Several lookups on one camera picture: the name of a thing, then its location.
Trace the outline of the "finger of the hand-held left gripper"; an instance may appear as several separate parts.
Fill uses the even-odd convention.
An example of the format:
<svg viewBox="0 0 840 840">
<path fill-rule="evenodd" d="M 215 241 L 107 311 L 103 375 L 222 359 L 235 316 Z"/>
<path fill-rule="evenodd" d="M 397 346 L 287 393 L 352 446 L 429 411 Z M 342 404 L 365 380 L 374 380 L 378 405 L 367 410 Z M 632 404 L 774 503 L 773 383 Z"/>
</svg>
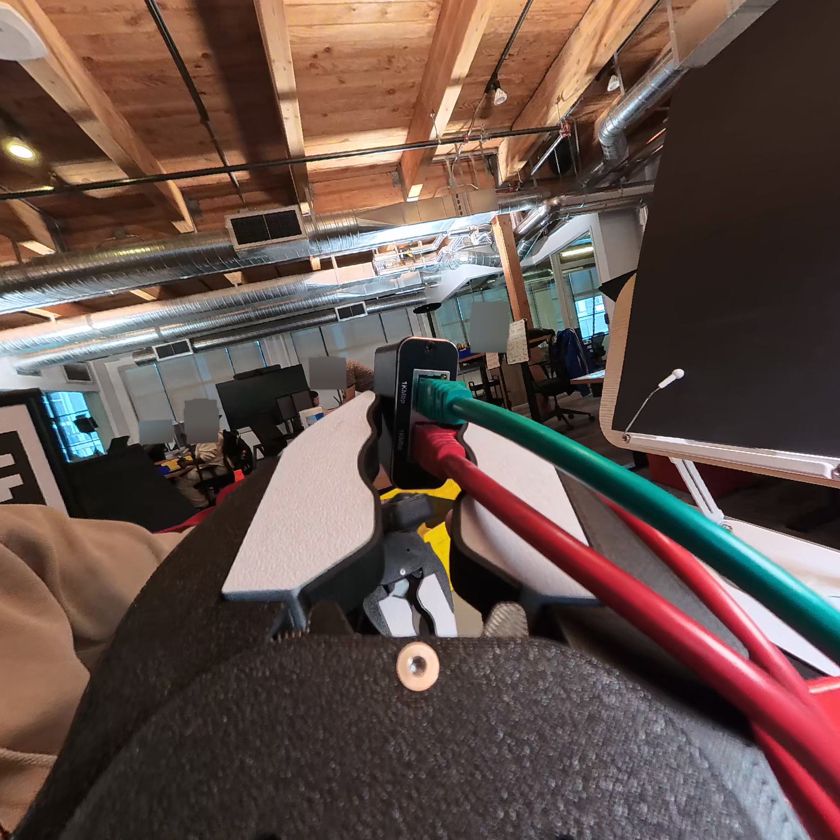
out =
<svg viewBox="0 0 840 840">
<path fill-rule="evenodd" d="M 391 588 L 379 586 L 376 596 L 376 609 L 381 614 L 385 630 L 389 637 L 416 637 L 418 618 L 412 604 L 410 584 L 391 584 Z"/>
<path fill-rule="evenodd" d="M 432 635 L 456 637 L 458 628 L 451 596 L 435 574 L 426 574 L 416 588 L 416 600 Z"/>
</svg>

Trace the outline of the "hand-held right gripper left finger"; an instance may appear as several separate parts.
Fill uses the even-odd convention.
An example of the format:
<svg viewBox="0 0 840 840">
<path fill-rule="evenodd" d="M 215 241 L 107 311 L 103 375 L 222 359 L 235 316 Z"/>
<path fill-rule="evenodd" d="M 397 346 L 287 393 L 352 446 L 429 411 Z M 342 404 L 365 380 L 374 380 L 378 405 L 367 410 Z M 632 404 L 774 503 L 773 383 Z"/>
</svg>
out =
<svg viewBox="0 0 840 840">
<path fill-rule="evenodd" d="M 373 393 L 358 395 L 288 445 L 224 581 L 226 602 L 284 605 L 293 629 L 321 602 L 361 609 L 385 567 L 379 411 Z"/>
</svg>

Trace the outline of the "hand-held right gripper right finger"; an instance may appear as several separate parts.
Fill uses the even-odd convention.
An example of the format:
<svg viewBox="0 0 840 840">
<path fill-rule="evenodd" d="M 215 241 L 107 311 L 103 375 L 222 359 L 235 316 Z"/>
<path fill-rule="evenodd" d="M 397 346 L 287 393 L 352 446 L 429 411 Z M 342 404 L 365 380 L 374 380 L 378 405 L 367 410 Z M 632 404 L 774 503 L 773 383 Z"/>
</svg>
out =
<svg viewBox="0 0 840 840">
<path fill-rule="evenodd" d="M 557 469 L 547 460 L 481 426 L 468 424 L 459 436 L 470 459 L 514 496 L 567 531 L 589 540 Z M 458 550 L 543 603 L 593 605 L 596 599 L 489 510 L 464 495 L 458 502 Z"/>
</svg>

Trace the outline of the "black ethernet port box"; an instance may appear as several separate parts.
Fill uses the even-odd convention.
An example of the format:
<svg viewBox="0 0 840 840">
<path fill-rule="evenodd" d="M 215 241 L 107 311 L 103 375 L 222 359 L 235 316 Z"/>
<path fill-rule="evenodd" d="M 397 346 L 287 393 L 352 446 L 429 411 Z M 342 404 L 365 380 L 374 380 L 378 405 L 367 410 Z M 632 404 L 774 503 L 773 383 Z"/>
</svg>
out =
<svg viewBox="0 0 840 840">
<path fill-rule="evenodd" d="M 374 354 L 374 394 L 377 401 L 378 452 L 386 475 L 400 490 L 440 487 L 414 457 L 417 426 L 429 423 L 418 409 L 421 381 L 453 381 L 458 352 L 444 339 L 408 337 L 383 346 Z"/>
</svg>

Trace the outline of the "person's left forearm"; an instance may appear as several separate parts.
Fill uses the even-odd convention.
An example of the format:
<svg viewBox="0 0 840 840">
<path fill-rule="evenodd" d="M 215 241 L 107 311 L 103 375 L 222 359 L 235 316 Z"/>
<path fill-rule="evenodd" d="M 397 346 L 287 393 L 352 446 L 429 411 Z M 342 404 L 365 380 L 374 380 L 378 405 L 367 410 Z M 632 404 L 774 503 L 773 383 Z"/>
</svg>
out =
<svg viewBox="0 0 840 840">
<path fill-rule="evenodd" d="M 9 837 L 51 772 L 90 675 L 186 532 L 1 507 L 1 825 Z"/>
</svg>

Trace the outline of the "yellow plastic bin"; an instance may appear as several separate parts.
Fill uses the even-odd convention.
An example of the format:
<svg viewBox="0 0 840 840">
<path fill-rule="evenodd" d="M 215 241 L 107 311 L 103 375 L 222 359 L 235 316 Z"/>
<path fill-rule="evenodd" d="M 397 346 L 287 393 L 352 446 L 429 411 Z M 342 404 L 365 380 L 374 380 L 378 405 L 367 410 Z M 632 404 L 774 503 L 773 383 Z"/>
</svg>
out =
<svg viewBox="0 0 840 840">
<path fill-rule="evenodd" d="M 417 534 L 435 552 L 449 576 L 450 536 L 446 526 L 446 517 L 453 510 L 455 501 L 460 494 L 460 487 L 451 479 L 442 486 L 425 490 L 402 490 L 387 487 L 380 490 L 383 502 L 393 499 L 400 494 L 420 495 L 429 498 L 433 507 L 433 516 L 423 521 L 417 527 Z"/>
</svg>

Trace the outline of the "red tote basket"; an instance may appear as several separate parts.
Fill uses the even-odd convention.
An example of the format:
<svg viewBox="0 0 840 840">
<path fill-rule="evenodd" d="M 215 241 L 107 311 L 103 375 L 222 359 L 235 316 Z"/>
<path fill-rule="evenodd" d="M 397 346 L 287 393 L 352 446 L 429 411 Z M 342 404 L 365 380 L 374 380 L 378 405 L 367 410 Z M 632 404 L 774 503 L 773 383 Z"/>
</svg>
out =
<svg viewBox="0 0 840 840">
<path fill-rule="evenodd" d="M 221 489 L 220 493 L 218 494 L 215 500 L 215 503 L 211 507 L 198 511 L 181 524 L 154 532 L 154 534 L 157 536 L 161 536 L 170 533 L 186 533 L 191 529 L 194 529 L 202 522 L 204 522 L 209 516 L 211 516 L 216 509 L 220 508 L 226 500 L 226 498 L 228 498 L 240 484 L 242 484 L 242 482 L 235 482 L 234 484 L 224 487 L 223 489 Z"/>
<path fill-rule="evenodd" d="M 647 456 L 647 462 L 650 480 L 673 490 L 689 492 L 685 481 L 670 458 L 651 454 Z M 702 463 L 696 463 L 695 466 L 715 501 L 730 496 L 737 490 L 757 487 L 767 480 L 766 476 L 748 471 Z"/>
</svg>

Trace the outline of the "black display screen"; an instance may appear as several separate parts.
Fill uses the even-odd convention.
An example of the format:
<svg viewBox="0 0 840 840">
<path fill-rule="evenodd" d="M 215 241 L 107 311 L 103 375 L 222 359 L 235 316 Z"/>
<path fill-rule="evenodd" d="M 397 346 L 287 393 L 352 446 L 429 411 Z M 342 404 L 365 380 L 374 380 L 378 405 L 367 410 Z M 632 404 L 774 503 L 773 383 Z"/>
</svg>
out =
<svg viewBox="0 0 840 840">
<path fill-rule="evenodd" d="M 281 423 L 278 399 L 308 391 L 308 380 L 302 364 L 273 365 L 215 387 L 227 426 L 237 431 L 250 427 L 251 421 L 261 415 L 270 417 L 274 424 Z"/>
</svg>

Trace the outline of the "black office chair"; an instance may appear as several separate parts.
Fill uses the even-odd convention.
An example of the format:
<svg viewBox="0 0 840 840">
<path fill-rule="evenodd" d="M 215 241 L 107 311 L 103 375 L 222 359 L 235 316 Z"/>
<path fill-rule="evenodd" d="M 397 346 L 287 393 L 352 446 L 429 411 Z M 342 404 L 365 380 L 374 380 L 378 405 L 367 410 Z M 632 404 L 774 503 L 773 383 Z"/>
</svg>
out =
<svg viewBox="0 0 840 840">
<path fill-rule="evenodd" d="M 539 408 L 537 419 L 545 423 L 547 419 L 554 417 L 567 429 L 573 429 L 574 412 L 564 410 L 558 402 L 558 397 L 571 394 L 574 388 L 559 361 L 554 338 L 555 333 L 551 330 L 531 329 L 528 331 L 530 350 L 534 352 L 540 350 L 542 353 L 535 362 L 542 372 L 542 377 L 532 373 L 532 389 Z"/>
</svg>

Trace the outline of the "dark panel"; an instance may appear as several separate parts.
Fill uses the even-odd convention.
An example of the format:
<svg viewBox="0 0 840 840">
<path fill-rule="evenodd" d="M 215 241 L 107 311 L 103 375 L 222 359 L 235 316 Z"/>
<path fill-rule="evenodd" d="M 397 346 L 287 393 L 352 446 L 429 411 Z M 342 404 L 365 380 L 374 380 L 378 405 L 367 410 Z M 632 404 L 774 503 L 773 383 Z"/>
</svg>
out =
<svg viewBox="0 0 840 840">
<path fill-rule="evenodd" d="M 64 466 L 72 514 L 152 532 L 183 524 L 195 508 L 139 446 Z"/>
</svg>

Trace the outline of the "blue jacket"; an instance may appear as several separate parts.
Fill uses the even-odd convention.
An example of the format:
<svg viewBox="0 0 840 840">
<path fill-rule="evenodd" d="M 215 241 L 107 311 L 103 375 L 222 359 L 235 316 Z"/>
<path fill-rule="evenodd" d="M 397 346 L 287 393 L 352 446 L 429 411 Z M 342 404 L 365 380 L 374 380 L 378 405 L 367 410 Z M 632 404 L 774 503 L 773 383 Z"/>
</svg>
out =
<svg viewBox="0 0 840 840">
<path fill-rule="evenodd" d="M 563 329 L 556 334 L 554 367 L 558 375 L 575 380 L 590 373 L 587 350 L 574 329 Z"/>
</svg>

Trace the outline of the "white air vent grille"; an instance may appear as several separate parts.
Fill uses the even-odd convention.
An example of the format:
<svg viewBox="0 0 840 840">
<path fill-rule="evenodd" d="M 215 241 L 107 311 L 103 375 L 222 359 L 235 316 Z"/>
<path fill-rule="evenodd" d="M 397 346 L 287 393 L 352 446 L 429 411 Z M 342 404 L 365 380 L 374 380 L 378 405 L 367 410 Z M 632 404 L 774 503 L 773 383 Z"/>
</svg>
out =
<svg viewBox="0 0 840 840">
<path fill-rule="evenodd" d="M 308 238 L 297 204 L 229 214 L 225 225 L 236 250 L 298 243 Z"/>
</svg>

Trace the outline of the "black and white printed sign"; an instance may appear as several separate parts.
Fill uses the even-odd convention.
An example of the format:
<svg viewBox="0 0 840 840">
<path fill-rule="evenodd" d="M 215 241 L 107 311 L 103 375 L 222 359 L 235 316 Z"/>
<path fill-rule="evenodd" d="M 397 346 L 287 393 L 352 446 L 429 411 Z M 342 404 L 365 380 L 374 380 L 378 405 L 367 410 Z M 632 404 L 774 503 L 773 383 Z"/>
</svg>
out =
<svg viewBox="0 0 840 840">
<path fill-rule="evenodd" d="M 1 503 L 76 513 L 67 463 L 38 389 L 1 393 Z"/>
</svg>

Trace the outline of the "white ceiling device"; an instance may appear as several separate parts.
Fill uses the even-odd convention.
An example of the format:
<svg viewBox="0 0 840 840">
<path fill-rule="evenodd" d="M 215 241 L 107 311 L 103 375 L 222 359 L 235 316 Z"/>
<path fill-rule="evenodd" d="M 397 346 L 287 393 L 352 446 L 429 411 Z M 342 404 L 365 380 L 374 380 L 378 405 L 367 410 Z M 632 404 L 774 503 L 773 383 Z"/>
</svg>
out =
<svg viewBox="0 0 840 840">
<path fill-rule="evenodd" d="M 8 3 L 1 3 L 1 60 L 43 60 L 48 50 L 35 28 Z"/>
</svg>

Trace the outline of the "thin silver air duct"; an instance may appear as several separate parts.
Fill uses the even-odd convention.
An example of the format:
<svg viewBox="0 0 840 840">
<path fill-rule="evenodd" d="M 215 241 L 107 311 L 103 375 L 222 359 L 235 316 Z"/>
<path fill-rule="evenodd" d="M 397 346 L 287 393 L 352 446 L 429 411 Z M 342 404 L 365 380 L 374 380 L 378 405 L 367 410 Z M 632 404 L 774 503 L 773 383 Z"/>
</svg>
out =
<svg viewBox="0 0 840 840">
<path fill-rule="evenodd" d="M 397 309 L 416 308 L 428 302 L 424 289 L 413 292 L 345 303 L 321 311 L 311 311 L 295 317 L 273 319 L 248 326 L 217 332 L 198 339 L 189 339 L 188 354 L 219 350 L 241 343 L 258 341 L 275 335 L 293 333 L 304 329 L 331 326 L 349 320 L 381 314 Z"/>
</svg>

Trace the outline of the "wooden support post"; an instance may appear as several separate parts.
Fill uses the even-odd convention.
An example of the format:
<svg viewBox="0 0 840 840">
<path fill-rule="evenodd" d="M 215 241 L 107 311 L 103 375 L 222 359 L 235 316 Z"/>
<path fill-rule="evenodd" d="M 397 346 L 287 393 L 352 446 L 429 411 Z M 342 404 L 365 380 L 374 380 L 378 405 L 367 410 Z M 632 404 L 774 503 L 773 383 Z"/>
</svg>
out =
<svg viewBox="0 0 840 840">
<path fill-rule="evenodd" d="M 491 228 L 506 281 L 513 320 L 525 321 L 526 328 L 529 329 L 533 326 L 532 312 L 510 216 L 496 215 Z"/>
</svg>

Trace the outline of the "large silver air duct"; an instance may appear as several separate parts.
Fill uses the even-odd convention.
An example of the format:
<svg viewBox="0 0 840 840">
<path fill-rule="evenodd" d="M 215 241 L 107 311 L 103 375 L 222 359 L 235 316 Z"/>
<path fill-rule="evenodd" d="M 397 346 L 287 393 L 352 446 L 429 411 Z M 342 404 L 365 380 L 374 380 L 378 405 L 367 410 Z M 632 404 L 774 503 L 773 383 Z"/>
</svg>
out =
<svg viewBox="0 0 840 840">
<path fill-rule="evenodd" d="M 359 213 L 304 217 L 298 243 L 236 250 L 225 228 L 147 244 L 52 255 L 2 268 L 1 313 L 47 308 L 257 266 L 372 250 L 489 222 L 498 203 L 477 193 L 399 203 Z"/>
</svg>

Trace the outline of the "black board with pale frame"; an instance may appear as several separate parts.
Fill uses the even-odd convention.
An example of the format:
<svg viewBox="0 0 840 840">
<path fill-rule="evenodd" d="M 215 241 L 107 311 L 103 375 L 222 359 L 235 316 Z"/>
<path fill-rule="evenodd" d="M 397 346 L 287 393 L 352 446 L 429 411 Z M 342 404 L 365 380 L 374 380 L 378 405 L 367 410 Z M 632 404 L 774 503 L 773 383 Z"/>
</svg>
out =
<svg viewBox="0 0 840 840">
<path fill-rule="evenodd" d="M 838 2 L 742 2 L 671 99 L 602 431 L 838 487 Z"/>
</svg>

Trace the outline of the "bent silver air duct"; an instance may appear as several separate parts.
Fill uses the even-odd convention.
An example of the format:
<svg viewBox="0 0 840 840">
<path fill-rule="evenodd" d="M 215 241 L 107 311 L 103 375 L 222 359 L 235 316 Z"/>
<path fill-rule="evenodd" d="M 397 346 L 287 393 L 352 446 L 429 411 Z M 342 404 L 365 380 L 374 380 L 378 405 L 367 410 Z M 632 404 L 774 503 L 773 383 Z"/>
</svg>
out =
<svg viewBox="0 0 840 840">
<path fill-rule="evenodd" d="M 627 156 L 627 130 L 671 92 L 684 74 L 672 49 L 667 50 L 604 117 L 597 133 L 604 166 Z"/>
</svg>

